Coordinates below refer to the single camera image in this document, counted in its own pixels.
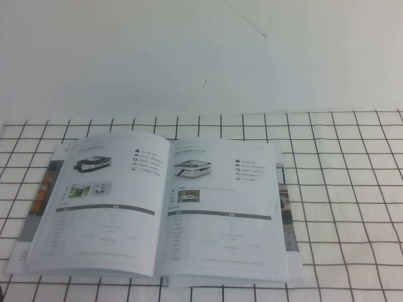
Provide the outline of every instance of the printed page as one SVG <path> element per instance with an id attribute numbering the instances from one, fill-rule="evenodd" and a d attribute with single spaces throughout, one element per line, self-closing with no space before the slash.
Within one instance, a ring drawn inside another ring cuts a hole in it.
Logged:
<path id="1" fill-rule="evenodd" d="M 295 237 L 292 211 L 290 205 L 290 198 L 288 195 L 288 189 L 285 182 L 284 165 L 280 154 L 276 154 L 277 158 L 277 178 L 278 178 L 278 190 L 280 199 L 278 202 L 281 206 L 281 216 L 283 220 L 283 233 L 285 240 L 285 250 L 287 255 L 288 264 L 288 277 L 289 286 L 301 285 L 305 279 L 304 267 L 300 252 L 298 249 L 297 239 Z M 266 282 L 262 283 L 261 280 L 242 280 L 231 278 L 219 278 L 219 277 L 193 277 L 193 276 L 171 276 L 164 278 L 164 284 L 169 287 L 192 287 L 192 286 L 250 286 L 251 283 L 260 286 L 275 286 L 275 284 L 283 284 L 282 282 Z"/>
<path id="2" fill-rule="evenodd" d="M 271 145 L 182 139 L 169 165 L 161 274 L 288 279 Z"/>
<path id="3" fill-rule="evenodd" d="M 24 274 L 24 262 L 28 249 L 42 219 L 43 211 L 49 201 L 49 197 L 55 186 L 56 179 L 62 169 L 65 159 L 69 155 L 69 142 L 57 145 L 50 159 L 49 165 L 43 175 L 28 216 L 21 230 L 21 233 L 14 245 L 14 249 L 7 262 L 5 272 L 8 274 Z"/>
<path id="4" fill-rule="evenodd" d="M 169 148 L 167 140 L 136 131 L 78 140 L 33 240 L 28 270 L 151 276 Z"/>

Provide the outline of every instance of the table surface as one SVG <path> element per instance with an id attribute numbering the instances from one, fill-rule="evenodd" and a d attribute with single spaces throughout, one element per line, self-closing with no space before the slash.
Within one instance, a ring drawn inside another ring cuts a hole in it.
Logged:
<path id="1" fill-rule="evenodd" d="M 161 286 L 160 279 L 6 275 L 54 146 L 109 131 L 229 138 L 283 152 L 304 284 Z M 0 285 L 11 301 L 402 301 L 400 111 L 16 122 L 0 133 Z"/>

